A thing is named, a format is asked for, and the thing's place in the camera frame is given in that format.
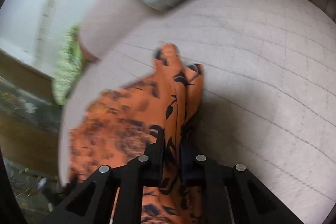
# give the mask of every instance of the silver screw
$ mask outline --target silver screw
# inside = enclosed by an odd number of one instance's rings
[[[99,172],[101,173],[106,173],[108,170],[110,170],[110,167],[108,167],[107,165],[102,165],[101,167],[99,167]]]
[[[139,156],[139,158],[138,158],[138,160],[140,161],[140,162],[145,162],[145,161],[147,161],[149,158],[148,158],[148,156],[147,155],[141,155],[141,156]]]
[[[236,165],[236,170],[239,172],[244,172],[246,170],[246,166],[243,164],[237,164]]]
[[[197,155],[197,156],[196,156],[196,160],[197,160],[197,161],[205,161],[206,159],[207,159],[207,157],[204,156],[204,155]]]

